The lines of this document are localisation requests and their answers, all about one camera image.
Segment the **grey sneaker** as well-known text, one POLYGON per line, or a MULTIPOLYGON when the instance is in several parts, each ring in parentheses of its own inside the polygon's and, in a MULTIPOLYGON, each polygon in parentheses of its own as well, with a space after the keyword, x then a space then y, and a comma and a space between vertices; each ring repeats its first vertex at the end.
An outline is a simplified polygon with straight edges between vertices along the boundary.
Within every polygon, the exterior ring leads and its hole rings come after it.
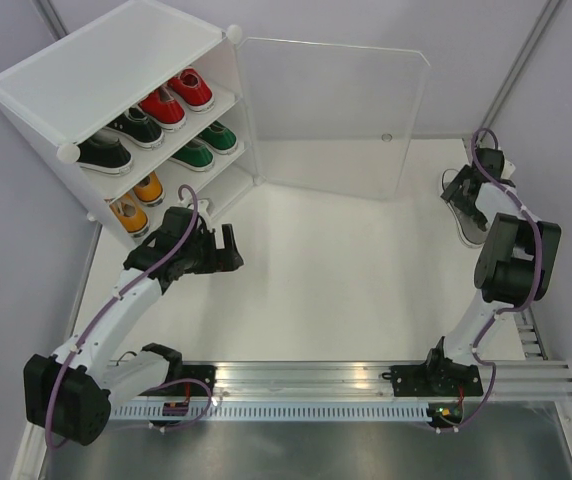
MULTIPOLYGON (((452 168, 446 169, 442 173, 438 183, 438 192, 440 195, 445 192, 446 188, 454 180, 457 173, 458 171, 452 168)), ((451 201, 445 201, 445 203, 455 218, 460 241, 467 248, 481 248, 485 243, 487 233, 480 229, 470 217, 459 210, 451 201)))

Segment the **orange sneaker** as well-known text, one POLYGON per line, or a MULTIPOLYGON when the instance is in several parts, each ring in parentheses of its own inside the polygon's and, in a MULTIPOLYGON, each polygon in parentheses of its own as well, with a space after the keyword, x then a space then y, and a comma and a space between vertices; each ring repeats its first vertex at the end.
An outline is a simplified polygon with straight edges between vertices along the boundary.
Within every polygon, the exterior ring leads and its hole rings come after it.
POLYGON ((140 238, 149 231, 147 215, 129 194, 115 200, 109 208, 131 237, 140 238))
POLYGON ((137 199, 145 206, 155 207, 165 198, 163 185, 154 172, 151 172, 134 187, 133 192, 137 199))

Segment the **green sneaker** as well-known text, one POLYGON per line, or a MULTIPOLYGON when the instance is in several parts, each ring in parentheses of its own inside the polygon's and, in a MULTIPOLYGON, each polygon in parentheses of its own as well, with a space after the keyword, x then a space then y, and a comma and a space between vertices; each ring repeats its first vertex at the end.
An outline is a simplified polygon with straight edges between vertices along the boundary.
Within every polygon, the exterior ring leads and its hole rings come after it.
POLYGON ((212 152, 203 144, 190 140, 179 150, 174 152, 169 161, 179 164, 191 171, 206 172, 214 165, 212 152))
POLYGON ((219 121, 213 122, 200 132, 196 140, 209 146, 220 155, 232 154, 238 147, 237 136, 219 121))

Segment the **black sneaker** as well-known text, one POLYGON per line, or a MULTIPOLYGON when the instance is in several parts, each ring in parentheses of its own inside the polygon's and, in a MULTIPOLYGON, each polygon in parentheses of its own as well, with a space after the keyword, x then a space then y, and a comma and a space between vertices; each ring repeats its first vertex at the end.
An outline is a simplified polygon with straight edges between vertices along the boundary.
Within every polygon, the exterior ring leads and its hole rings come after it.
POLYGON ((158 148, 164 140, 162 128, 136 107, 130 107, 122 112, 104 129, 125 136, 136 146, 147 150, 158 148))
POLYGON ((79 145, 79 150, 77 163, 87 170, 120 176, 132 169, 132 156, 119 140, 88 139, 79 145))

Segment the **red sneaker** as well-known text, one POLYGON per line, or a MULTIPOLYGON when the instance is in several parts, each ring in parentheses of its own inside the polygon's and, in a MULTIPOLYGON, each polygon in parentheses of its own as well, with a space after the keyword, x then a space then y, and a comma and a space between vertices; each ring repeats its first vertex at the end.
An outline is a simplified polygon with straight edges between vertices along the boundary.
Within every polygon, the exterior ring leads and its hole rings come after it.
POLYGON ((214 106, 215 97, 212 90, 192 67, 171 77, 166 84, 184 100, 193 112, 205 112, 214 106))
POLYGON ((163 87, 159 87, 138 103, 141 110, 166 131, 178 131, 186 123, 183 107, 163 87))

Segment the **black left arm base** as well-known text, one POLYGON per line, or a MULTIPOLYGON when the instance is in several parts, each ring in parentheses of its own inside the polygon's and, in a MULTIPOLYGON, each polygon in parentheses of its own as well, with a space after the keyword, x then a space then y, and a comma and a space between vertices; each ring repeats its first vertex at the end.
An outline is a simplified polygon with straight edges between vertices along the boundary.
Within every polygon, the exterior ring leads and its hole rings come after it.
POLYGON ((207 391, 210 391, 216 383, 217 367, 213 364, 189 364, 184 365, 178 372, 169 373, 165 379, 166 383, 173 382, 159 391, 165 396, 186 396, 205 398, 207 391))

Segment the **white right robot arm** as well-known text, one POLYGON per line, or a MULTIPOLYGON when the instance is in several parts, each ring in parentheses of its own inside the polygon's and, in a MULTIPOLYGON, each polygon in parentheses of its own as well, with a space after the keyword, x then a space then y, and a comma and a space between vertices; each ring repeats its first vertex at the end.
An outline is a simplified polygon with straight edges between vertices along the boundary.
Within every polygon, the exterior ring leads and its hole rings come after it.
POLYGON ((456 364, 479 362, 501 323, 544 297, 561 240, 558 224, 541 220, 521 202, 505 166, 501 150, 477 147, 470 164, 444 171, 440 181, 440 198, 461 240, 481 249, 474 297, 437 346, 441 357, 456 364))

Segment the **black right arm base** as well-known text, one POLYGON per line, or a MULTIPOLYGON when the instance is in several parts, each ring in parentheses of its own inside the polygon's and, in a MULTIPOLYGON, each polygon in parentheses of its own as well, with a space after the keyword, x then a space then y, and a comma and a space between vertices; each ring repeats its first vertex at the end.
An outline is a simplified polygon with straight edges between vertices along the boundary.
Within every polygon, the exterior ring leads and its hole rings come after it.
POLYGON ((393 365, 390 381, 395 397, 481 397, 484 394, 476 366, 429 369, 427 365, 393 365))

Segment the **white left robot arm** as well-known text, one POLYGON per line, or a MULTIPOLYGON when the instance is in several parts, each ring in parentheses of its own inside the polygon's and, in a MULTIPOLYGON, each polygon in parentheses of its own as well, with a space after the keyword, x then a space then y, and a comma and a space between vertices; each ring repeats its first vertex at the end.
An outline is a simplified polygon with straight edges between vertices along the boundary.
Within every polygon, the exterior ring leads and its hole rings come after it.
POLYGON ((232 225, 215 230, 192 208, 169 208, 161 225, 128 254, 117 284, 85 329, 50 356, 35 354, 25 364, 27 421, 43 428, 46 441, 59 436, 86 446, 121 405, 154 389, 178 393, 184 384, 179 351, 150 343, 118 366, 110 363, 113 354, 173 282, 243 264, 232 225))

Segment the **clear acrylic cabinet door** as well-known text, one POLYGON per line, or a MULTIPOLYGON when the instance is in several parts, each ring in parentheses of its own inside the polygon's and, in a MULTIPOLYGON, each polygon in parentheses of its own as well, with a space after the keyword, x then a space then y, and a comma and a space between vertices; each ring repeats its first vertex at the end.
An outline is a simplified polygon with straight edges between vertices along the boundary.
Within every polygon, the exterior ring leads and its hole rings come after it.
POLYGON ((395 197, 430 72, 421 52, 249 37, 238 61, 264 179, 395 197))

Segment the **white plastic shoe cabinet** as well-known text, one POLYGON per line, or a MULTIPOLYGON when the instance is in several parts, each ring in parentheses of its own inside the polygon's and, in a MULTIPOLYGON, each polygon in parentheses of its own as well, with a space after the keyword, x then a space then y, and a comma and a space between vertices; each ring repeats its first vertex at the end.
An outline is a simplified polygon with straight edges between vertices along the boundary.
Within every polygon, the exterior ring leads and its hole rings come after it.
POLYGON ((111 210, 149 173, 161 181, 165 199, 148 219, 157 226, 167 207, 180 203, 182 184, 223 214, 258 177, 240 81, 237 26, 220 29, 158 1, 128 1, 63 39, 0 73, 0 110, 43 161, 114 239, 134 239, 111 210), (142 149, 126 141, 132 167, 122 176, 80 166, 81 144, 173 75, 193 67, 210 87, 214 103, 187 111, 184 125, 163 142, 142 149), (210 124, 220 121, 238 140, 237 149, 215 154, 203 173, 174 163, 173 153, 210 124))

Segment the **aluminium corner frame post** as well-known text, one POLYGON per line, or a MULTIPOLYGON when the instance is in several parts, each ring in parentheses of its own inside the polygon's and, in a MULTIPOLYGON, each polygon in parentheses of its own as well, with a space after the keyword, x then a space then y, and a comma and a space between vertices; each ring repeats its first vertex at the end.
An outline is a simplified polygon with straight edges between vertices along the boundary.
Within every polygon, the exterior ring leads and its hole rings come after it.
POLYGON ((543 1, 537 17, 520 44, 520 48, 502 80, 480 125, 499 135, 499 144, 508 153, 508 159, 517 163, 518 177, 522 179, 533 170, 535 154, 543 145, 529 137, 526 115, 534 109, 526 105, 523 83, 534 64, 559 14, 563 1, 543 1))

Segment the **aluminium mounting rail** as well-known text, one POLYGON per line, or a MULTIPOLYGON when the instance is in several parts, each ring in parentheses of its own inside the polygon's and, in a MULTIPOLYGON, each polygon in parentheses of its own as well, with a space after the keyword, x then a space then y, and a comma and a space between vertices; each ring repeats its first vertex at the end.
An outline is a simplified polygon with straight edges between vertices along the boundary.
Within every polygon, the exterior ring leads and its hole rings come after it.
MULTIPOLYGON (((414 363, 403 361, 213 362, 215 395, 231 401, 387 401, 423 392, 414 363)), ((474 381, 493 383, 492 401, 572 401, 572 372, 563 361, 496 361, 480 366, 474 381)))

